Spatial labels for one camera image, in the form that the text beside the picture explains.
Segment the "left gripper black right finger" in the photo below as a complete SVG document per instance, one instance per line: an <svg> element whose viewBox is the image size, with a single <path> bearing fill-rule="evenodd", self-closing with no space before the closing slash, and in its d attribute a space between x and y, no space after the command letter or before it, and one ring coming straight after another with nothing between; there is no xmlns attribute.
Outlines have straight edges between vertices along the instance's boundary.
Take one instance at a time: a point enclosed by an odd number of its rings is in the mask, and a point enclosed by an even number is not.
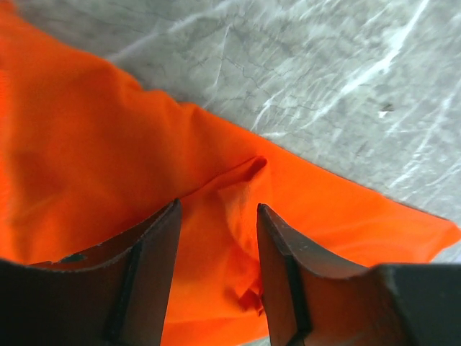
<svg viewBox="0 0 461 346"><path fill-rule="evenodd" d="M257 209L263 304L273 345L458 345L460 266L364 267Z"/></svg>

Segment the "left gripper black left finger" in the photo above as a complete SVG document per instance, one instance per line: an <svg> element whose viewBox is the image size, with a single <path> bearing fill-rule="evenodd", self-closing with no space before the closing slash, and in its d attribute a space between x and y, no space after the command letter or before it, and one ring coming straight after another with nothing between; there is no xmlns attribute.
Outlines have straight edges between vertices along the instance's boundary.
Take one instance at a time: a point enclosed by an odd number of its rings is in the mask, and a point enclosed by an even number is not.
<svg viewBox="0 0 461 346"><path fill-rule="evenodd" d="M1 261L3 345L159 345L181 228L174 200L59 262Z"/></svg>

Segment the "orange polo shirt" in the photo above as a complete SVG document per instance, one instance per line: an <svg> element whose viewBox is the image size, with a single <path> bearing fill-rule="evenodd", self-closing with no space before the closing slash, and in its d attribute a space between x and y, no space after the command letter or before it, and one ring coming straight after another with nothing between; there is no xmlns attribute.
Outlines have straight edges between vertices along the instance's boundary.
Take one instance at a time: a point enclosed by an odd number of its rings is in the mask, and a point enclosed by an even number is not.
<svg viewBox="0 0 461 346"><path fill-rule="evenodd" d="M163 345L269 332L256 208L361 265L430 262L460 240L406 207L61 43L1 3L1 256L57 262L173 199L182 231Z"/></svg>

